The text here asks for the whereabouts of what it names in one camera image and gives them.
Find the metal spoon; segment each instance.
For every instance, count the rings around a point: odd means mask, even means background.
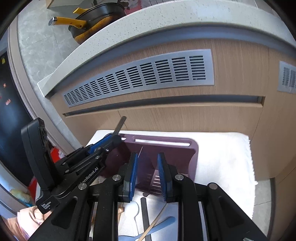
[[[172,223],[176,221],[175,217],[168,217],[166,220],[162,221],[161,223],[155,225],[148,234],[152,234],[158,230],[161,230]],[[136,236],[136,237],[131,237],[131,236],[118,236],[118,241],[135,241],[136,239],[140,238],[142,234]]]
[[[139,231],[138,231],[138,226],[136,222],[136,216],[139,213],[139,205],[137,204],[137,202],[131,201],[125,206],[124,211],[125,211],[124,212],[125,216],[127,218],[133,219],[133,225],[135,225],[135,227],[133,228],[133,234],[138,235]]]

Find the tiled floor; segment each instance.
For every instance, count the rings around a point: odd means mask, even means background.
[[[33,0],[21,11],[17,19],[20,54],[33,90],[54,125],[75,149],[81,144],[58,115],[52,103],[42,96],[37,83],[55,71],[79,46],[68,31],[68,26],[48,26],[48,21],[53,16],[74,17],[72,12],[77,7],[60,6],[47,9],[45,0]],[[90,0],[85,0],[81,7],[91,7]]]
[[[253,222],[267,235],[271,216],[270,180],[259,181],[255,189]]]

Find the pink cloth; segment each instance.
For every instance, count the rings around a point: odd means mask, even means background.
[[[50,214],[43,215],[37,206],[33,206],[20,210],[16,218],[9,218],[5,223],[13,235],[23,241],[19,236],[28,240]]]

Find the stone countertop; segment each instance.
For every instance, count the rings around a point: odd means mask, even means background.
[[[268,34],[296,47],[284,22],[259,8],[225,0],[180,0],[153,5],[103,28],[75,49],[38,86],[46,96],[90,59],[115,46],[157,31],[185,26],[224,25]]]

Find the blue gripper pad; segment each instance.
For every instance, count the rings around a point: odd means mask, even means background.
[[[99,147],[103,146],[104,142],[108,141],[112,136],[112,133],[106,135],[102,140],[95,143],[92,147],[89,149],[89,154],[92,154],[95,152],[95,149],[98,149]]]
[[[165,155],[163,152],[159,153],[157,156],[157,165],[159,172],[159,179],[161,185],[161,193],[164,201],[169,201],[173,197],[173,181],[168,167]]]
[[[138,154],[136,153],[133,161],[133,169],[131,172],[131,180],[130,180],[130,192],[128,195],[130,201],[133,200],[133,195],[135,194],[137,170],[138,170]]]
[[[161,194],[166,201],[166,184],[165,184],[165,177],[164,177],[164,170],[163,170],[163,164],[161,161],[160,154],[157,155],[157,166],[158,166],[158,173],[159,173],[159,179],[160,179],[160,185],[161,185]]]

